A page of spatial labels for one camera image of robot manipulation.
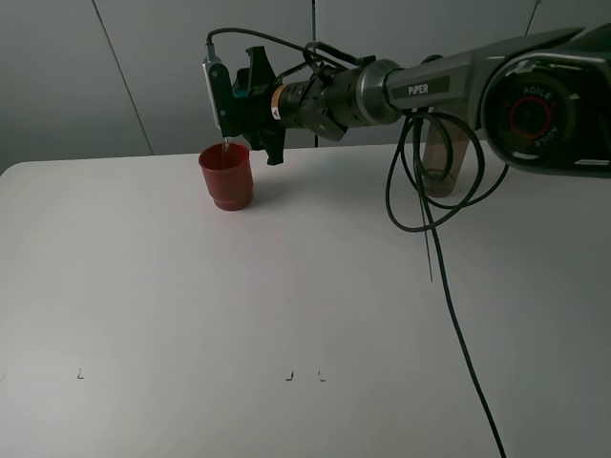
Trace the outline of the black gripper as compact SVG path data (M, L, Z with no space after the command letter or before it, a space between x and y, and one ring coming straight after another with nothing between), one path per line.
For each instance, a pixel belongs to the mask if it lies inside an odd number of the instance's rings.
M305 81L284 84L274 73L264 46L246 50L249 56L247 98L249 118L247 141L253 151L265 151L266 163L284 162L284 143L288 130L305 130L298 112L302 103L313 96L318 84L312 75Z

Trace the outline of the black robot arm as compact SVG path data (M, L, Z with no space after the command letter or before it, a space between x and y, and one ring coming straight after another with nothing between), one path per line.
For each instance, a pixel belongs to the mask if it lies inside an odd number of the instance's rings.
M263 85L243 135L271 164L284 134L337 141L417 109L456 108L507 164L538 174L610 174L610 29L548 31L436 58L411 68L367 58L317 69L303 82Z

